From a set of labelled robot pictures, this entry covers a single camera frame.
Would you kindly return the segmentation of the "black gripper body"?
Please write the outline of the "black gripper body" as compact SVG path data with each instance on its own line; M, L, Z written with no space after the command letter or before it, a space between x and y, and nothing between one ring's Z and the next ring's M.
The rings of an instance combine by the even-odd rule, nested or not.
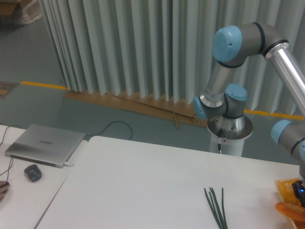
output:
M302 207L305 207L305 187L302 180L298 180L292 184L295 197L299 200Z

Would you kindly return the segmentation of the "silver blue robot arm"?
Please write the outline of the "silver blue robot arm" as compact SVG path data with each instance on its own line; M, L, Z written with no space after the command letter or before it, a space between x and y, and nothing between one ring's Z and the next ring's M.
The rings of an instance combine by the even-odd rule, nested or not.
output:
M289 40L269 24L252 22L219 29L208 42L215 64L199 96L193 99L195 114L208 121L213 137L232 141L247 138L252 123L244 115L246 102L273 110L279 101L275 82L262 79L265 65L255 63L245 74L246 87L230 82L237 69L252 56L261 55L274 68L268 76L279 76L300 114L305 112L305 72L290 49Z

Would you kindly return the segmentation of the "person's hand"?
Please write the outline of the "person's hand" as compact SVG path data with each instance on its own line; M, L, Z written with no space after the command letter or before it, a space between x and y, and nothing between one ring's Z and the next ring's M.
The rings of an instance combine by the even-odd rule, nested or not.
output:
M5 197L6 192L10 188L10 183L8 181L1 181L0 182L0 200L3 200Z

